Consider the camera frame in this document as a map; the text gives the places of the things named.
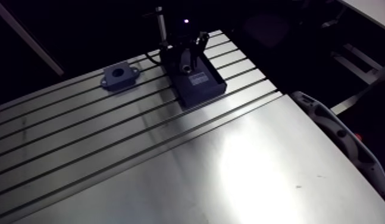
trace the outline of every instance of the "metal rod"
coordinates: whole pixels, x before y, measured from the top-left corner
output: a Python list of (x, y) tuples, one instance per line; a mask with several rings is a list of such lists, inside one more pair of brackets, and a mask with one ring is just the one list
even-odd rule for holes
[[(156, 7), (157, 13), (161, 11), (162, 11), (162, 7)], [(159, 23), (160, 37), (162, 38), (162, 42), (164, 42), (166, 41), (166, 38), (167, 38), (167, 32), (166, 32), (166, 25), (164, 23), (163, 14), (158, 14), (158, 23)]]
[(49, 56), (44, 49), (27, 33), (21, 24), (10, 14), (10, 12), (0, 3), (0, 16), (6, 23), (40, 56), (41, 59), (58, 75), (62, 75), (64, 71), (62, 68)]

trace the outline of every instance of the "metal frame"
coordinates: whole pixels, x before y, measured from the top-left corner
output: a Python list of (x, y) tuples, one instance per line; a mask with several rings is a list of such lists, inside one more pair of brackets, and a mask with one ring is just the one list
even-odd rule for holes
[(49, 56), (49, 54), (27, 33), (23, 26), (10, 14), (10, 12), (0, 3), (0, 16), (5, 22), (40, 56), (43, 61), (50, 66), (58, 75), (63, 75), (63, 69)]

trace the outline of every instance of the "sticker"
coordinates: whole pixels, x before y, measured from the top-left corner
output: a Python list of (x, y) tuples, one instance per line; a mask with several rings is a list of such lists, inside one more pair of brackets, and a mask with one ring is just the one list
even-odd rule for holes
[(189, 80), (191, 81), (193, 86), (196, 86), (206, 81), (209, 81), (209, 78), (208, 76), (206, 76), (204, 72), (201, 72), (201, 73), (189, 76)]

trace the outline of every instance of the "black holder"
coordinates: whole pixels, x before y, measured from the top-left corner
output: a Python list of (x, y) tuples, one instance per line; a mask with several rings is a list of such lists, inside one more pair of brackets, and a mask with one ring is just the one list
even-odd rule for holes
[(101, 86), (108, 91), (117, 91), (135, 84), (139, 77), (139, 70), (130, 67), (127, 62), (116, 64), (104, 69), (105, 77), (101, 80)]
[(188, 49), (181, 54), (179, 64), (174, 61), (172, 55), (175, 54), (171, 50), (161, 51), (160, 57), (181, 107), (188, 109), (226, 91), (226, 82), (203, 53), (198, 55), (195, 69), (192, 69)]

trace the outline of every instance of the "metal table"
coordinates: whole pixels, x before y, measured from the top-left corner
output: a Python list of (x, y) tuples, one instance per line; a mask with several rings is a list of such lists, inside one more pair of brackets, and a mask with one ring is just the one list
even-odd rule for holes
[(144, 56), (127, 91), (101, 89), (98, 70), (0, 106), (0, 223), (385, 223), (325, 134), (210, 35), (228, 88), (193, 109)]

